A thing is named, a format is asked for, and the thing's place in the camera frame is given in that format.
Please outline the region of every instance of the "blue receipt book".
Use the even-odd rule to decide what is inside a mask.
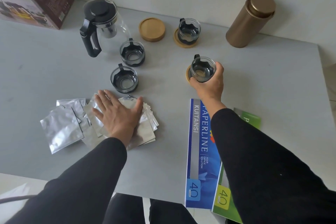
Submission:
[[[208,111],[201,100],[191,99],[185,207],[212,209],[220,170]]]

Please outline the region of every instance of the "leg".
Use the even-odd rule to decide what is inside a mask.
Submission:
[[[145,224],[142,197],[115,194],[107,207],[103,224]]]
[[[150,224],[197,224],[190,212],[182,204],[150,200]]]

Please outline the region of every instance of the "hand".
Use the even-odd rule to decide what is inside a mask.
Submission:
[[[137,99],[132,109],[124,107],[109,90],[99,90],[95,100],[102,113],[92,108],[94,115],[104,124],[110,137],[118,138],[127,147],[142,115],[142,97]]]
[[[226,108],[221,102],[224,89],[223,72],[223,66],[216,62],[216,72],[207,82],[200,83],[195,78],[190,78],[190,84],[197,91],[199,98],[207,108],[210,119],[217,111]]]

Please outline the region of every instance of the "barcode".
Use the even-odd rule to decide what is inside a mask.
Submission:
[[[64,16],[65,16],[65,14],[63,13],[63,12],[61,12],[61,14],[59,15],[59,19],[61,20],[61,21],[63,21],[63,19],[64,19]]]

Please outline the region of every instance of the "black cable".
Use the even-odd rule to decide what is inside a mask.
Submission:
[[[13,201],[20,201],[20,200],[25,200],[25,199],[30,199],[32,197],[35,197],[36,195],[27,195],[27,196],[20,196],[20,197],[8,197],[8,198],[3,198],[0,199],[0,204],[8,203],[8,202],[13,202]]]

